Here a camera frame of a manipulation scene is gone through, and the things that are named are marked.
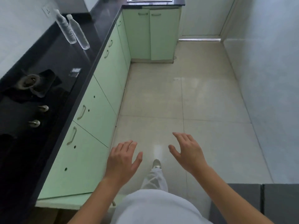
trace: dark gray panel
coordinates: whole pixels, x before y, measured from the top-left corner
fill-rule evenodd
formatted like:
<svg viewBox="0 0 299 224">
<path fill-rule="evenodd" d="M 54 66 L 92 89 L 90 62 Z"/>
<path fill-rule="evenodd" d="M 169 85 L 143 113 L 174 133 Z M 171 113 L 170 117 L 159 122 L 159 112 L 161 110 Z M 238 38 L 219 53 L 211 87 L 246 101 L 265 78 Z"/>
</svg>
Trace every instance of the dark gray panel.
<svg viewBox="0 0 299 224">
<path fill-rule="evenodd" d="M 245 200 L 247 200 L 253 207 L 260 211 L 260 184 L 229 184 L 229 186 Z M 226 224 L 225 219 L 214 203 L 211 204 L 209 221 L 214 224 Z"/>
<path fill-rule="evenodd" d="M 299 220 L 299 184 L 266 184 L 265 215 L 275 224 L 294 224 Z"/>
</svg>

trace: left hand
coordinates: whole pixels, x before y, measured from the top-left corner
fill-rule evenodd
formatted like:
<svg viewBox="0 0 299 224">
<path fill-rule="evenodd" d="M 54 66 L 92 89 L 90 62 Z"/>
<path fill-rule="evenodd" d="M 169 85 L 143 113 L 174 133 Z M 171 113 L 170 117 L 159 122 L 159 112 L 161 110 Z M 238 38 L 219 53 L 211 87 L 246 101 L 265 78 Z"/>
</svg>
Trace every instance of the left hand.
<svg viewBox="0 0 299 224">
<path fill-rule="evenodd" d="M 137 142 L 132 140 L 119 143 L 111 149 L 107 161 L 107 168 L 104 178 L 121 188 L 136 173 L 142 162 L 142 152 L 138 153 L 136 160 L 132 164 L 133 154 Z"/>
</svg>

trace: white shirt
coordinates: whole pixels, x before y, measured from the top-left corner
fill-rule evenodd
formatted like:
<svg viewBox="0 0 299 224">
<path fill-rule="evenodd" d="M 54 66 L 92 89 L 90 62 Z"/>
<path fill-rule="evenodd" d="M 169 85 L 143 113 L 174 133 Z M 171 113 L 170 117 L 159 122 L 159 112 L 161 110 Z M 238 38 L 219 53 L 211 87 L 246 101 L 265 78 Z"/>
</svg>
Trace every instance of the white shirt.
<svg viewBox="0 0 299 224">
<path fill-rule="evenodd" d="M 211 224 L 189 201 L 157 189 L 141 189 L 116 207 L 111 224 Z"/>
</svg>

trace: clear plastic bottle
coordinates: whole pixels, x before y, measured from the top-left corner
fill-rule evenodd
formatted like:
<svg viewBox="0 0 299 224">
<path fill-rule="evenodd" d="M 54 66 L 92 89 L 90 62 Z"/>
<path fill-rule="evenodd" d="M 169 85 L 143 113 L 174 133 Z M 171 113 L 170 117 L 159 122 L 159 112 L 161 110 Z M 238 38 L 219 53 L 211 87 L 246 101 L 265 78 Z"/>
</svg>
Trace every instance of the clear plastic bottle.
<svg viewBox="0 0 299 224">
<path fill-rule="evenodd" d="M 76 43 L 77 42 L 76 37 L 75 37 L 73 31 L 71 30 L 66 18 L 64 18 L 60 14 L 58 9 L 55 9 L 54 12 L 56 13 L 55 20 L 56 20 L 58 26 L 60 27 L 62 33 L 64 34 L 66 40 L 71 44 Z"/>
<path fill-rule="evenodd" d="M 69 19 L 70 28 L 73 30 L 79 44 L 81 45 L 82 49 L 89 49 L 89 43 L 80 27 L 80 25 L 73 19 L 71 14 L 66 15 Z"/>
</svg>

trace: shoe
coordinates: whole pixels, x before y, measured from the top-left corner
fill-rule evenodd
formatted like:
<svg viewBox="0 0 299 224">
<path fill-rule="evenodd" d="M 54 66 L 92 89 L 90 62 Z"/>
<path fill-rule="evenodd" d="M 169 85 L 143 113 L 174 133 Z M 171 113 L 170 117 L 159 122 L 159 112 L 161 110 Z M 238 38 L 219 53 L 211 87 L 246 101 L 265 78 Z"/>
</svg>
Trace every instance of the shoe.
<svg viewBox="0 0 299 224">
<path fill-rule="evenodd" d="M 161 162 L 158 159 L 155 159 L 154 162 L 152 163 L 152 169 L 154 168 L 161 168 Z"/>
</svg>

